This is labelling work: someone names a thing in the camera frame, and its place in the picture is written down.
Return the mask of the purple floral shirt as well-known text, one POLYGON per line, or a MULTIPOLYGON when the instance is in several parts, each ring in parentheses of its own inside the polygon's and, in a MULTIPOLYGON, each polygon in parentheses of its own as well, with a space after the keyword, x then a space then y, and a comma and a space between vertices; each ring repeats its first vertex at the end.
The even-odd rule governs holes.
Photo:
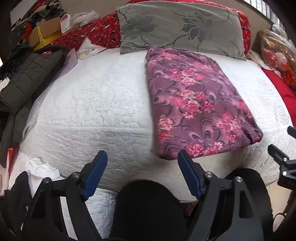
POLYGON ((221 67, 195 52, 150 47, 147 80, 156 124, 158 157, 173 160, 244 148, 263 133, 221 67))

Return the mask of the white plastic bag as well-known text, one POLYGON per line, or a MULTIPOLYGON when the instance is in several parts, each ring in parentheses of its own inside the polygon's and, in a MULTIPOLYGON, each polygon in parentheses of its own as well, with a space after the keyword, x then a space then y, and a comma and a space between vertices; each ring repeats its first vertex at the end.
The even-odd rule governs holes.
POLYGON ((85 11, 75 14, 72 18, 70 18, 70 26, 72 28, 80 28, 99 19, 100 15, 96 11, 85 11))

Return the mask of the plush toy in plastic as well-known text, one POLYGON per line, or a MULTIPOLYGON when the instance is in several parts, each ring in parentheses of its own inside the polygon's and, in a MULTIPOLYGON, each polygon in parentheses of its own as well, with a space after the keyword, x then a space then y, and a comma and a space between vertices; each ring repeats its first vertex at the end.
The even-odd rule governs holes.
POLYGON ((295 46, 279 26, 257 32, 263 61, 280 73, 283 81, 295 91, 295 46))

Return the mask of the person's black trouser legs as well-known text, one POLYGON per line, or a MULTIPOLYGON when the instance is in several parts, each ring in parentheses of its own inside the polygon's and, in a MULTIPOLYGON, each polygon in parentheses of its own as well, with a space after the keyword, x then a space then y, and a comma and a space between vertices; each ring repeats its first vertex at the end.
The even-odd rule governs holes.
MULTIPOLYGON (((273 210, 260 174, 239 168, 226 179, 241 177, 252 196, 260 217, 264 239, 273 238, 273 210)), ((192 221, 182 203, 163 185, 137 180, 118 194, 114 209, 111 238, 120 240, 184 240, 192 221)))

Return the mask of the red blanket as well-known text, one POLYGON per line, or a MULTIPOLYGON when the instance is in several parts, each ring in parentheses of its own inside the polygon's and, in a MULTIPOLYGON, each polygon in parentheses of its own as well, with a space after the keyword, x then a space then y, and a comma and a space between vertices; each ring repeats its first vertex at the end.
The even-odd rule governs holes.
POLYGON ((296 97, 292 89, 272 70, 261 68, 279 92, 290 114, 292 124, 296 124, 296 97))

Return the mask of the grey floral pillow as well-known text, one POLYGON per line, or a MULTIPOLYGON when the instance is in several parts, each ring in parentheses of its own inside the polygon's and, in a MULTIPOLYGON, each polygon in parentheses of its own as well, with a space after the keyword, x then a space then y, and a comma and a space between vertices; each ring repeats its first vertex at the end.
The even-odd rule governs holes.
POLYGON ((198 3, 143 1, 116 9, 121 54, 149 47, 223 55, 245 60, 238 14, 198 3))

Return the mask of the white quilted bedspread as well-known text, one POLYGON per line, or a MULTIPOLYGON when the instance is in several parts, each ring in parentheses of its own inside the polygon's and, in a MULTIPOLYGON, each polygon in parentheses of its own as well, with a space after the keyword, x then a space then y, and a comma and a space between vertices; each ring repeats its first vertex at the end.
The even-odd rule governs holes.
MULTIPOLYGON (((116 195, 132 180, 158 182, 180 201, 193 201, 177 161, 156 155, 145 56, 145 51, 122 55, 119 49, 108 49, 78 61, 57 79, 33 107, 9 185, 27 171, 35 192, 43 178, 65 178, 80 171, 100 150, 106 151, 106 170, 86 202, 103 238, 110 235, 116 195)), ((239 167, 252 168, 269 185, 278 179, 279 167, 269 156, 268 145, 295 157, 295 139, 287 134, 292 120, 286 105, 253 61, 215 54, 211 58, 250 108, 263 138, 243 149, 201 157, 197 162, 218 177, 239 167)))

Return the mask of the cardboard box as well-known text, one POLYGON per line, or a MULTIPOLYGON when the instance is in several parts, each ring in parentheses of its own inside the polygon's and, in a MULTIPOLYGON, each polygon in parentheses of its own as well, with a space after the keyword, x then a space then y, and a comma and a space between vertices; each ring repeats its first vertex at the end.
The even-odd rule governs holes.
POLYGON ((60 19, 58 16, 36 25, 28 39, 33 50, 41 49, 62 36, 60 19))

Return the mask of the pile of clothes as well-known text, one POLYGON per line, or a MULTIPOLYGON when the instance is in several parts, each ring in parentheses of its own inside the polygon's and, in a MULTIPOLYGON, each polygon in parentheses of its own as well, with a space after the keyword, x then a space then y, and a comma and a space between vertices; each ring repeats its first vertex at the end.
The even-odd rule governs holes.
POLYGON ((11 33, 30 34, 38 24, 62 16, 63 12, 61 1, 37 1, 24 17, 12 24, 11 33))

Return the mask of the red patterned pillow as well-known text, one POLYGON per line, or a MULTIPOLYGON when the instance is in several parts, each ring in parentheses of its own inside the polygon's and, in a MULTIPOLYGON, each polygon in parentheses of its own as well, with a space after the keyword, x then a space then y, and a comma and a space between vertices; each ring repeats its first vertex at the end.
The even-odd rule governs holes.
MULTIPOLYGON (((234 8, 230 8, 230 10, 238 14, 243 35, 244 53, 247 54, 251 48, 250 22, 245 13, 234 8)), ((53 41, 51 45, 77 51, 85 38, 88 38, 93 44, 107 49, 119 47, 120 27, 117 13, 114 11, 91 24, 71 30, 53 41)))

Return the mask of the dark green puffer jacket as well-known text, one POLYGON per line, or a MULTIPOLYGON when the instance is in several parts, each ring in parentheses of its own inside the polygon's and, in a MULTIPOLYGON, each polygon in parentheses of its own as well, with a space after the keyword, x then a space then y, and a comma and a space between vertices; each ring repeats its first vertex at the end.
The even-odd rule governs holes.
POLYGON ((1 166, 6 167, 8 149, 22 141, 34 101, 64 66, 69 50, 44 47, 30 54, 1 90, 1 166))

